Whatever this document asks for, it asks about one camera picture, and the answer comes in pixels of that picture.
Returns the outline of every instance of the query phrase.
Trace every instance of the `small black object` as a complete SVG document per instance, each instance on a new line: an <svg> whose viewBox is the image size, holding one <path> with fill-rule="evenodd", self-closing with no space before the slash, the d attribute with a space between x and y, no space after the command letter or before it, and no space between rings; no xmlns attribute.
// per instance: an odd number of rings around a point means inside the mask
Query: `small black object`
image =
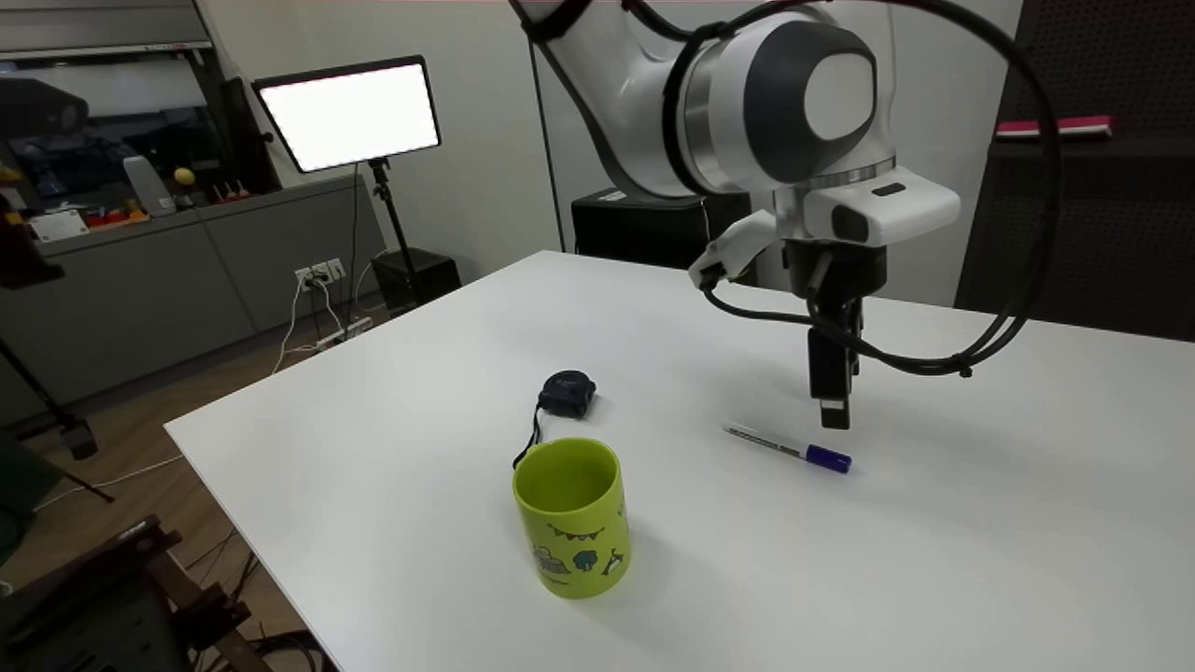
<svg viewBox="0 0 1195 672"><path fill-rule="evenodd" d="M537 409L559 417L588 417L598 385L580 369L559 369L537 394Z"/></svg>
<svg viewBox="0 0 1195 672"><path fill-rule="evenodd" d="M559 369L545 380L545 389L537 394L537 402L530 412L530 438L524 446L524 451L510 458L510 466L518 466L528 458L528 451L545 441L545 431L537 426L537 412L548 412L555 417L588 417L589 402L598 397L593 379L580 374L580 369Z"/></svg>

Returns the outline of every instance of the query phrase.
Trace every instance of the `white table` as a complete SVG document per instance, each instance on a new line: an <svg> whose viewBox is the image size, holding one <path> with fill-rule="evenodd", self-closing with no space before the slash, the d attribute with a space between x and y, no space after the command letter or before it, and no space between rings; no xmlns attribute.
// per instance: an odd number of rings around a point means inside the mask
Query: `white table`
<svg viewBox="0 0 1195 672"><path fill-rule="evenodd" d="M799 310L779 292L725 292ZM941 354L986 319L869 303ZM627 475L636 565L598 600L534 578L509 462L553 369ZM685 272L528 258L171 421L346 672L1169 672L1195 670L1195 349L1032 325L974 380L866 361L858 466L827 441L802 333Z"/></svg>

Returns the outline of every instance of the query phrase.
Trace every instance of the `cable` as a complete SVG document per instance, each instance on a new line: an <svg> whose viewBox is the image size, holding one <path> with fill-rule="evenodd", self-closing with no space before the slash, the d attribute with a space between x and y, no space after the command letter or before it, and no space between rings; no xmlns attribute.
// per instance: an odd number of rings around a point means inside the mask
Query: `cable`
<svg viewBox="0 0 1195 672"><path fill-rule="evenodd" d="M530 412L530 438L528 438L524 451L510 458L510 466L518 466L518 462L528 458L528 451L545 441L545 431L537 426L537 412L542 412L542 409L534 402L534 412Z"/></svg>
<svg viewBox="0 0 1195 672"><path fill-rule="evenodd" d="M202 672L217 672L217 666L223 666L223 670L228 670L223 653L220 653L220 656L213 656Z"/></svg>
<svg viewBox="0 0 1195 672"><path fill-rule="evenodd" d="M346 319L356 319L356 313L357 313L365 277L371 277L371 267L364 267L357 280L350 285L350 305L346 305Z"/></svg>
<svg viewBox="0 0 1195 672"><path fill-rule="evenodd" d="M210 585L213 583L213 575L217 575L217 568L220 568L220 559L223 559L223 552L228 552L228 545L232 545L232 531L223 536L223 543L220 543L220 549L217 549L217 555L213 555L213 565L210 565L210 572L202 575L202 583L199 585Z"/></svg>
<svg viewBox="0 0 1195 672"><path fill-rule="evenodd" d="M305 305L299 305L304 313L299 313L294 349L291 349L294 354L305 354L304 340L319 343L326 335L326 321L330 321L326 299L314 292L314 280L305 285L304 303Z"/></svg>
<svg viewBox="0 0 1195 672"><path fill-rule="evenodd" d="M732 313L732 319L810 325L810 319L802 319L802 313L767 313L767 310L732 305L732 303L716 299L712 289L701 289L701 297L706 297L716 310L725 310L725 313Z"/></svg>
<svg viewBox="0 0 1195 672"><path fill-rule="evenodd" d="M660 13L652 13L645 0L624 0L624 13L632 13L642 25L651 25L652 34L670 38L670 40L690 40L695 34L670 23Z"/></svg>
<svg viewBox="0 0 1195 672"><path fill-rule="evenodd" d="M191 656L191 672L213 670L213 666L220 660L220 649L217 649L217 656L213 656L210 666L202 666L207 653L210 653L210 649L199 649L199 653Z"/></svg>
<svg viewBox="0 0 1195 672"><path fill-rule="evenodd" d="M182 565L188 572L196 572L202 559L210 559L217 549L223 549L232 543L235 531L228 531L217 545L202 549L191 565Z"/></svg>
<svg viewBox="0 0 1195 672"><path fill-rule="evenodd" d="M166 472L166 466L171 466L171 462L182 462L182 456L158 458L158 462L148 462L148 466L137 466L137 472L117 475L117 477L107 477L107 481L93 481L93 485L97 485L97 489L111 489L111 485L125 485L125 481L146 477L146 475L153 475L153 472ZM34 513L41 514L46 507L56 507L59 502L67 502L67 498L75 498L75 494L82 494L82 489L80 489L80 485L71 485L71 489L56 494L56 498L41 502Z"/></svg>
<svg viewBox="0 0 1195 672"><path fill-rule="evenodd" d="M799 313L753 313L753 310L738 310L727 305L712 297L712 289L706 289L706 299L737 319L753 319L753 321L791 321L791 325L813 325L818 333L833 335L843 349L854 349L866 360L876 360L894 369L903 374L921 374L921 379L941 379L941 374L962 374L971 379L971 369L986 360L992 360L996 351L1006 351L1027 325L1032 305L1041 297L1046 272L1052 267L1052 248L1058 248L1058 233L1059 233L1059 136L1058 136L1058 111L1048 105L1048 94L1041 88L1041 79L1033 74L1033 69L1018 56L1017 40L1010 34L1000 34L996 25L990 25L982 14L956 9L956 4L941 4L941 0L881 0L881 4L900 4L900 9L914 9L927 14L937 14L960 29L969 29L971 38L986 40L996 56L1010 61L1010 69L1032 88L1033 105L1037 105L1037 126L1041 126L1041 165L1046 165L1046 206L1041 206L1041 236L1027 258L1027 292L1017 305L1000 310L992 319L992 325L962 351L949 354L949 360L909 360L909 354L890 354L881 349L875 349L869 340L848 333L843 325L818 319L810 310L810 319ZM742 29L759 20L791 13L791 9L808 9L808 0L772 0L772 4L759 4L751 13L742 13L738 20L725 23L732 29Z"/></svg>
<svg viewBox="0 0 1195 672"><path fill-rule="evenodd" d="M334 310L330 280L319 280L319 289L323 289L323 297L326 297L326 310L334 313L335 335L346 340L346 329L344 329L341 313Z"/></svg>
<svg viewBox="0 0 1195 672"><path fill-rule="evenodd" d="M304 299L304 285L294 280L294 297L291 297L291 325L288 325L288 335L283 335L283 343L276 349L276 361L271 361L271 374L279 374L279 369L283 369L283 361L288 361L288 343L291 343L291 335L294 335L294 325L299 325L299 299Z"/></svg>
<svg viewBox="0 0 1195 672"><path fill-rule="evenodd" d="M314 649L291 648L291 649L270 649L263 656L276 656L276 653L299 653L305 660L305 672L323 672L323 666L314 666Z"/></svg>

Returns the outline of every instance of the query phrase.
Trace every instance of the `black cable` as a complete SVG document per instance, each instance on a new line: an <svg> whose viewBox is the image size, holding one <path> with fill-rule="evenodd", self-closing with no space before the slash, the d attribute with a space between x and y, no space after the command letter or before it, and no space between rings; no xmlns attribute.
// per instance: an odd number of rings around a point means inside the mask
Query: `black cable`
<svg viewBox="0 0 1195 672"><path fill-rule="evenodd" d="M299 649L311 672L323 672L323 666L314 666L311 649Z"/></svg>
<svg viewBox="0 0 1195 672"><path fill-rule="evenodd" d="M632 13L642 25L651 25L652 34L670 38L670 40L690 40L695 34L670 23L660 13L652 13L645 0L624 0L624 13Z"/></svg>
<svg viewBox="0 0 1195 672"><path fill-rule="evenodd" d="M742 25L751 25L751 23L767 20L767 14L779 14L779 13L791 13L791 9L802 9L802 4L808 0L772 0L772 4L742 13L727 25L742 29ZM863 335L848 333L843 325L835 325L830 319L818 319L813 310L810 310L810 319L799 319L799 313L753 313L753 310L738 310L738 305L720 303L712 297L712 289L706 289L706 299L712 305L727 310L727 313L738 313L738 319L813 325L818 333L833 335L835 343L854 349L858 354L876 360L876 361L886 361L894 369L903 369L903 374L921 374L921 379L962 374L969 379L979 361L992 360L996 351L1006 351L1022 333L1022 325L1032 319L1032 305L1037 303L1046 272L1052 267L1052 248L1058 248L1058 233L1059 233L1059 136L1058 136L1058 111L1048 105L1048 94L1046 94L1041 79L1018 56L1017 40L1010 34L1000 34L996 25L990 25L982 14L974 14L969 9L956 9L956 4L941 4L941 0L881 0L881 4L914 9L914 13L937 14L937 20L969 29L971 38L979 38L992 54L1000 54L1010 61L1010 69L1033 94L1037 126L1041 126L1041 160L1046 160L1046 209L1041 209L1041 236L1033 244L1033 258L1027 263L1032 285L1027 285L1022 299L1012 310L1000 310L992 319L992 325L969 351L956 351L949 360L890 354L890 351L866 343Z"/></svg>
<svg viewBox="0 0 1195 672"><path fill-rule="evenodd" d="M217 549L223 549L223 545L232 543L232 536L235 536L235 531L228 531L217 545L202 549L202 552L188 565L188 572L196 572L196 568L207 565Z"/></svg>
<svg viewBox="0 0 1195 672"><path fill-rule="evenodd" d="M530 20L518 4L518 20L524 20L524 34L534 40L534 45L545 45L545 40L555 40L565 38L581 14L588 14L589 0L565 0L555 4L545 20Z"/></svg>
<svg viewBox="0 0 1195 672"><path fill-rule="evenodd" d="M712 289L701 289L701 297L706 297L706 303L712 303L720 313L732 313L732 319L810 325L810 319L802 319L802 313L767 313L767 310L732 305L732 303L716 299Z"/></svg>
<svg viewBox="0 0 1195 672"><path fill-rule="evenodd" d="M238 600L248 593L248 585L255 578L255 568L258 568L258 552L249 552L248 565L238 568L238 578L235 578L235 585L228 593L232 600Z"/></svg>
<svg viewBox="0 0 1195 672"><path fill-rule="evenodd" d="M510 466L518 466L537 441L545 441L545 431L537 426L537 402L534 402L530 438L528 438L524 451L510 458Z"/></svg>

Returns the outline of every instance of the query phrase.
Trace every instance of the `bright screen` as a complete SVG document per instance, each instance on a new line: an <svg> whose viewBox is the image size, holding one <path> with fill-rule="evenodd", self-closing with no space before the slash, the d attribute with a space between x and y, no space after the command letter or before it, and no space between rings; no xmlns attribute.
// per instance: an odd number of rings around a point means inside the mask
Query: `bright screen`
<svg viewBox="0 0 1195 672"><path fill-rule="evenodd" d="M440 146L422 61L258 84L299 173Z"/></svg>

